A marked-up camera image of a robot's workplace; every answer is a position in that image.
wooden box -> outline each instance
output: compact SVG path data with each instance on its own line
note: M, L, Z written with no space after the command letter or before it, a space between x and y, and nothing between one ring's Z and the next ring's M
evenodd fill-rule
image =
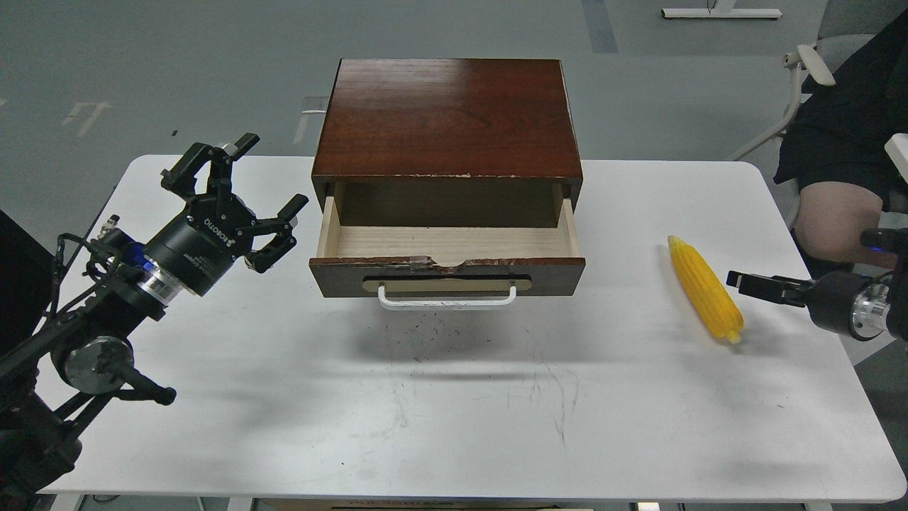
M324 296L572 295L586 264L557 60L344 59L312 182Z

drawer handle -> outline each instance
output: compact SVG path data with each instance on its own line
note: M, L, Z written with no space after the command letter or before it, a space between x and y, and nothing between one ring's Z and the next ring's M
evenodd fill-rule
M388 310L495 310L514 303L517 285L511 284L507 298L500 300L389 300L385 285L379 286L379 302Z

yellow corn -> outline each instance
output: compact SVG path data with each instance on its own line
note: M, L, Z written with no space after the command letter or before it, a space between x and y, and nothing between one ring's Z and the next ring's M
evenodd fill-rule
M740 341L739 332L744 328L741 311L703 257L677 236L668 237L668 250L678 280L709 333L732 344Z

table surface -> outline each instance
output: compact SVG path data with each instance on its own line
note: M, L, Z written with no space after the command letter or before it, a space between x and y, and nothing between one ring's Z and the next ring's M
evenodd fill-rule
M136 159L101 218L147 240L182 200L176 155ZM311 158L246 156L234 192L259 216L313 197ZM114 402L48 492L873 502L905 478L839 339L805 310L735 295L743 341L706 332L666 237L729 269L806 278L759 172L742 163L585 161L569 297L509 309L390 312L321 297L321 213L258 275L236 265L131 336L171 406ZM64 295L87 287L69 278ZM43 366L38 391L70 395Z

table leg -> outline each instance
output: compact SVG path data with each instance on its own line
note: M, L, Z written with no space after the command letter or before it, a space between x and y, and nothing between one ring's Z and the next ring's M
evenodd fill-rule
M252 501L247 496L232 496L227 502L227 511L252 511Z
M84 498L84 495L74 493L58 494L54 497L54 503L51 504L50 511L79 511Z

